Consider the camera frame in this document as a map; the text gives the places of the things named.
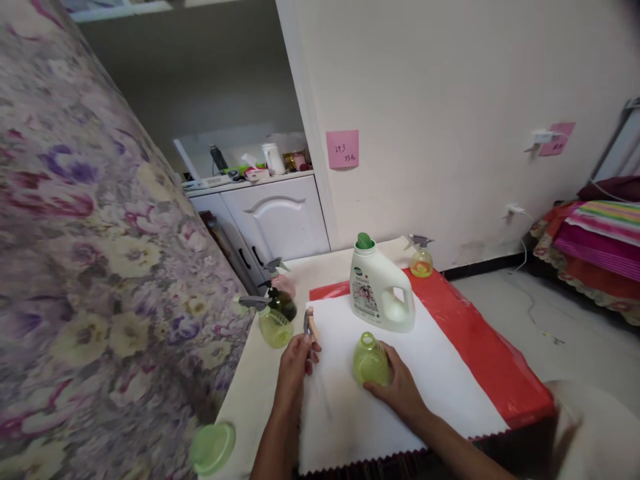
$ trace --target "red tablecloth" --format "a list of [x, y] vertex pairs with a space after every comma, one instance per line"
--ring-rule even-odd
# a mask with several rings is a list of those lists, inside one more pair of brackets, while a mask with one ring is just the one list
[[[476, 381], [512, 429], [530, 425], [555, 412], [553, 398], [527, 362], [484, 320], [473, 304], [438, 272], [421, 279], [404, 272], [414, 293], [458, 350]], [[349, 293], [344, 281], [309, 292], [310, 300]]]

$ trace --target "person's left hand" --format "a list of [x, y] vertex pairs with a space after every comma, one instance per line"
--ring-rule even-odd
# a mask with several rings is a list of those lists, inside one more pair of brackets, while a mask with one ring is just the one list
[[274, 409], [299, 411], [302, 406], [305, 372], [311, 375], [313, 368], [309, 359], [309, 351], [313, 350], [313, 362], [318, 363], [317, 352], [322, 351], [320, 345], [312, 342], [310, 335], [301, 333], [289, 342], [280, 358], [278, 383], [275, 387]]

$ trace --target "pink sticky note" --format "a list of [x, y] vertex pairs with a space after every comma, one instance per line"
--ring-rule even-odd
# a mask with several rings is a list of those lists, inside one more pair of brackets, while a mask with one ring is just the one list
[[360, 142], [358, 130], [327, 132], [329, 168], [357, 167], [360, 162]]
[[545, 143], [542, 148], [540, 148], [540, 153], [538, 153], [538, 156], [550, 157], [552, 155], [560, 155], [562, 153], [562, 150], [565, 149], [565, 146], [569, 141], [569, 137], [571, 136], [571, 132], [573, 132], [574, 127], [575, 122], [554, 123], [551, 126], [550, 130], [564, 133], [564, 135], [558, 135], [555, 141], [551, 143]]

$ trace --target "white tile floor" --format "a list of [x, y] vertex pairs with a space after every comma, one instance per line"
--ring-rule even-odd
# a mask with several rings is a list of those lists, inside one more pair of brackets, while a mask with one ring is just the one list
[[[526, 272], [508, 275], [511, 270], [452, 283], [524, 354], [540, 380], [594, 385], [640, 418], [640, 327], [574, 291]], [[532, 299], [535, 324], [527, 314]]]

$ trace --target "pink bottle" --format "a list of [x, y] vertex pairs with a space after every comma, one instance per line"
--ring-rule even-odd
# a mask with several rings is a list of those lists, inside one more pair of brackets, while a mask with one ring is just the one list
[[271, 274], [271, 286], [272, 288], [287, 292], [293, 300], [295, 297], [295, 286], [289, 278], [278, 272], [278, 267], [286, 271], [291, 271], [284, 263], [282, 263], [282, 257], [274, 258], [268, 262], [266, 269], [269, 270], [269, 273]]

